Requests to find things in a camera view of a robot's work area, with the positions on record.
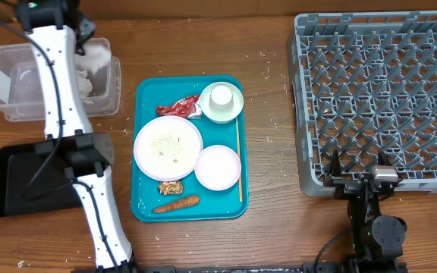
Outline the white tissue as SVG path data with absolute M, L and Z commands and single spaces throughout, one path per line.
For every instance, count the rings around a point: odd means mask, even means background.
M 85 55 L 74 56 L 77 72 L 77 85 L 80 98 L 85 105 L 92 105 L 93 99 L 102 96 L 107 90 L 108 66 L 112 54 L 107 45 L 87 43 Z

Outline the small pink bowl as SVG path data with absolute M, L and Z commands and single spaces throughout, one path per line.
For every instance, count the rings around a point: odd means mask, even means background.
M 237 183 L 238 169 L 237 153 L 227 146 L 214 145 L 199 154 L 194 173 L 205 188 L 223 191 Z

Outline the red snack wrapper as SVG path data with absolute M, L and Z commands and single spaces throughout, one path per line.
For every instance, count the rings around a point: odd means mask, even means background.
M 177 116 L 186 119 L 201 119 L 202 109 L 200 95 L 187 96 L 176 101 L 170 106 L 157 106 L 158 116 Z

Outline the pale green bowl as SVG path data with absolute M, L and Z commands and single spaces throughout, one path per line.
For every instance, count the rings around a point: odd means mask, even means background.
M 229 109 L 214 109 L 210 107 L 209 97 L 212 89 L 216 86 L 223 85 L 231 89 L 233 93 L 233 105 Z M 200 94 L 200 106 L 203 114 L 211 121 L 225 124 L 233 121 L 244 108 L 244 97 L 242 92 L 232 83 L 215 82 L 209 84 Z

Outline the white cup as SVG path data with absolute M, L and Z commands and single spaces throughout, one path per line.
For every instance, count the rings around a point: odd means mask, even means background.
M 212 89 L 209 104 L 214 109 L 229 109 L 233 105 L 233 93 L 227 86 L 219 85 Z

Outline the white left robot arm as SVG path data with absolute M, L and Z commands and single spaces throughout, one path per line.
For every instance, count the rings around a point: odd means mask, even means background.
M 31 46 L 45 106 L 43 141 L 0 148 L 0 217 L 81 206 L 95 271 L 136 272 L 112 189 L 114 147 L 96 133 L 80 99 L 74 58 L 94 23 L 76 1 L 19 1 L 15 33 Z

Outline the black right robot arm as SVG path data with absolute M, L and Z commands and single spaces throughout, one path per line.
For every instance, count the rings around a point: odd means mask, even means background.
M 380 202 L 392 197 L 401 182 L 401 176 L 388 156 L 379 152 L 371 171 L 362 174 L 358 180 L 345 180 L 341 175 L 339 154 L 334 151 L 325 185 L 335 188 L 335 199 L 348 201 L 347 215 L 351 227 L 327 242 L 307 271 L 407 272 L 407 265 L 398 262 L 403 255 L 407 224 L 402 218 L 383 215 L 380 210 Z M 321 262 L 322 254 L 346 235 L 352 236 L 354 253 L 342 256 L 337 263 Z

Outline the grey dishwasher rack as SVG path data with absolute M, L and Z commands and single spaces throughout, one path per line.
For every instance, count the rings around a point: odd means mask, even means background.
M 437 11 L 312 13 L 287 41 L 300 188 L 330 196 L 384 152 L 399 190 L 437 193 Z

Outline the clear plastic bin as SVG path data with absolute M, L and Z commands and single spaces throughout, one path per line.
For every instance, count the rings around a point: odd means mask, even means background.
M 87 43 L 99 42 L 111 51 L 106 38 L 92 38 Z M 120 99 L 121 66 L 118 58 L 112 55 L 105 94 L 95 97 L 92 105 L 83 103 L 83 106 L 89 117 L 114 115 L 118 112 Z M 39 72 L 28 44 L 0 46 L 0 111 L 11 122 L 45 118 Z

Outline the teal plastic tray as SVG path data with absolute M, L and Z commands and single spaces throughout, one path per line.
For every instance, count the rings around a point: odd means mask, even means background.
M 211 83 L 224 81 L 237 88 L 241 85 L 230 75 L 189 77 L 158 77 L 144 80 L 137 88 L 134 132 L 156 117 L 158 105 L 171 104 L 178 99 L 197 94 Z M 193 221 L 236 218 L 248 207 L 247 149 L 244 116 L 231 124 L 215 124 L 207 118 L 194 121 L 204 144 L 222 144 L 239 152 L 241 181 L 228 190 L 213 191 L 202 186 L 194 174 L 181 179 L 181 195 L 162 195 L 159 182 L 147 177 L 134 164 L 132 170 L 130 207 L 133 214 L 145 222 Z

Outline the wooden chopstick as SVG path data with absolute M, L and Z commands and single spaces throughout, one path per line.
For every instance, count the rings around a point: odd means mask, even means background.
M 239 120 L 238 116 L 235 119 L 235 125 L 236 125 L 236 141 L 237 141 L 237 158 L 239 163 L 239 169 L 238 169 L 238 180 L 237 180 L 237 188 L 238 188 L 238 194 L 239 194 L 239 202 L 243 202 L 243 196 L 242 196 L 242 183 L 241 183 L 241 171 L 242 171 L 242 164 L 241 164 L 241 144 L 240 144 L 240 129 L 239 129 Z

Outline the orange carrot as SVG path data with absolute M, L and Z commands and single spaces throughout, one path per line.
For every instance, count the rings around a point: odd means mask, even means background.
M 179 209 L 194 207 L 199 203 L 200 203 L 200 198 L 198 196 L 187 196 L 182 199 L 176 200 L 174 202 L 170 202 L 169 204 L 166 204 L 164 206 L 157 207 L 153 209 L 152 212 L 155 214 L 172 212 Z

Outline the brown food scrap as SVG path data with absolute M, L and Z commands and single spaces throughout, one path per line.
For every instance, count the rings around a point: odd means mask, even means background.
M 158 185 L 158 190 L 163 196 L 181 195 L 184 192 L 184 186 L 180 180 L 162 181 Z

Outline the black tray bin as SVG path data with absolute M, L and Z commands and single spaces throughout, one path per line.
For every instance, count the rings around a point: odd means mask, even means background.
M 81 206 L 74 188 L 65 184 L 60 162 L 30 182 L 43 162 L 33 144 L 0 148 L 0 218 Z

